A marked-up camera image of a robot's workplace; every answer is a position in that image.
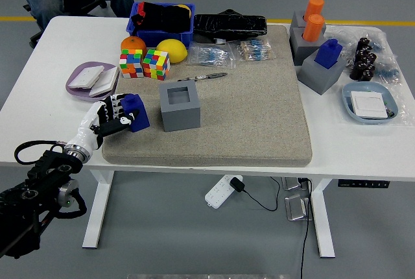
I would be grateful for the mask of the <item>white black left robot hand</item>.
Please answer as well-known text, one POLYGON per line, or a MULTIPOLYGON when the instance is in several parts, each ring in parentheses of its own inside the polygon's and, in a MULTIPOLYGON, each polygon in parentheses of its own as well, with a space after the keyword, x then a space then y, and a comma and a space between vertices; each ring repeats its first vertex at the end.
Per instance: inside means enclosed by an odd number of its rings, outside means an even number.
POLYGON ((103 138, 132 126, 140 113, 137 106, 130 108, 134 94, 115 94, 93 103, 82 119, 76 136, 64 147, 65 153, 79 152, 90 157, 100 148, 103 138))

